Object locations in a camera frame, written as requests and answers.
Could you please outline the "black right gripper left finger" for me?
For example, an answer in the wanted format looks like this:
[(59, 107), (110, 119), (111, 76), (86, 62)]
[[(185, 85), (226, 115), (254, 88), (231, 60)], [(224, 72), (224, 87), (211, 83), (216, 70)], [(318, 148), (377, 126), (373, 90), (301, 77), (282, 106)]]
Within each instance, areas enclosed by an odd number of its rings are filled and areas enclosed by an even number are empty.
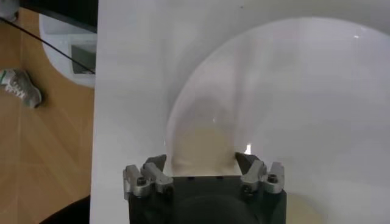
[(131, 195), (147, 197), (153, 187), (159, 194), (172, 192), (174, 179), (163, 173), (166, 159), (166, 155), (149, 157), (141, 169), (134, 164), (126, 166), (122, 172), (124, 199), (129, 201)]

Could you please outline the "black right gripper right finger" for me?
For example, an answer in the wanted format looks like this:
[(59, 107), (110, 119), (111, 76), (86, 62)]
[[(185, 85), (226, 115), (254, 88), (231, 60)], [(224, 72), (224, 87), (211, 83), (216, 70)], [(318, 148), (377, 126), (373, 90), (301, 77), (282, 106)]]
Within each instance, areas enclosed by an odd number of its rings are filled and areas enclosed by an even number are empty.
[(268, 170), (264, 161), (255, 155), (235, 153), (241, 175), (238, 177), (237, 198), (245, 203), (284, 203), (285, 174), (281, 163)]

